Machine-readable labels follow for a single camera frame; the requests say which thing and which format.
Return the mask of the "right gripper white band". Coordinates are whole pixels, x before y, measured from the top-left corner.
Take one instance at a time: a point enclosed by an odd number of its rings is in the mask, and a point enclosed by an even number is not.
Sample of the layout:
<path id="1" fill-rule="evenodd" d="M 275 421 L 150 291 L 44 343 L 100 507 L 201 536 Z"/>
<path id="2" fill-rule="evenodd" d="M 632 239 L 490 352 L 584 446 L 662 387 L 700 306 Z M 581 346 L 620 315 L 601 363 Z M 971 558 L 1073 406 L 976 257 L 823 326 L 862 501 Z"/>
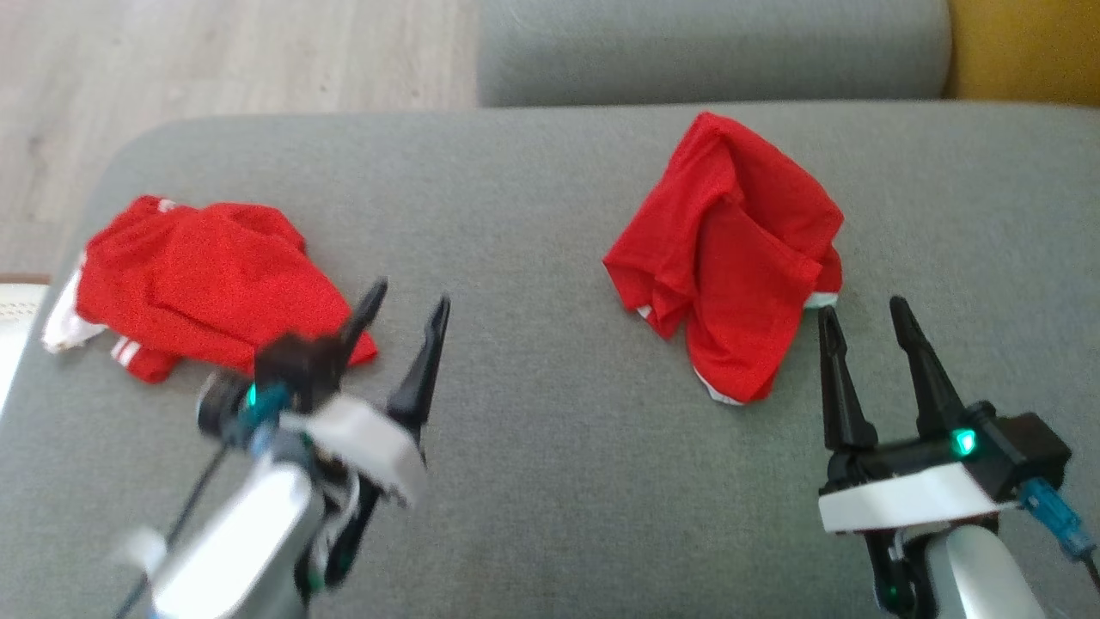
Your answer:
<path id="1" fill-rule="evenodd" d="M 818 310 L 822 428 L 831 451 L 820 489 L 824 529 L 864 538 L 877 607 L 897 618 L 975 618 L 977 587 L 963 579 L 954 542 L 996 537 L 1000 510 L 966 473 L 978 453 L 966 405 L 904 297 L 890 298 L 897 345 L 919 404 L 917 439 L 880 445 L 864 417 L 832 306 Z"/>

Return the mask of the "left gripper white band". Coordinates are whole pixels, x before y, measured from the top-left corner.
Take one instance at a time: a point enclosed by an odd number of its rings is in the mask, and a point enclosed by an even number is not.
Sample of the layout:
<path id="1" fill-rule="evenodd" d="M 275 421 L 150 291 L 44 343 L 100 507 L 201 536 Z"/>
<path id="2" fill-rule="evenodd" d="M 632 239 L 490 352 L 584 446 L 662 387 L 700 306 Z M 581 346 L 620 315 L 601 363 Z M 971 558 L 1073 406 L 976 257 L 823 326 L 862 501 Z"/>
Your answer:
<path id="1" fill-rule="evenodd" d="M 338 332 L 340 372 L 351 364 L 358 342 L 373 324 L 388 294 L 380 277 Z M 282 414 L 282 428 L 305 463 L 283 461 L 283 535 L 290 581 L 300 596 L 340 586 L 350 575 L 377 502 L 413 508 L 427 491 L 419 444 L 435 397 L 437 371 L 451 310 L 443 294 L 425 322 L 424 345 L 396 390 L 388 414 L 358 397 L 336 395 L 314 413 Z"/>

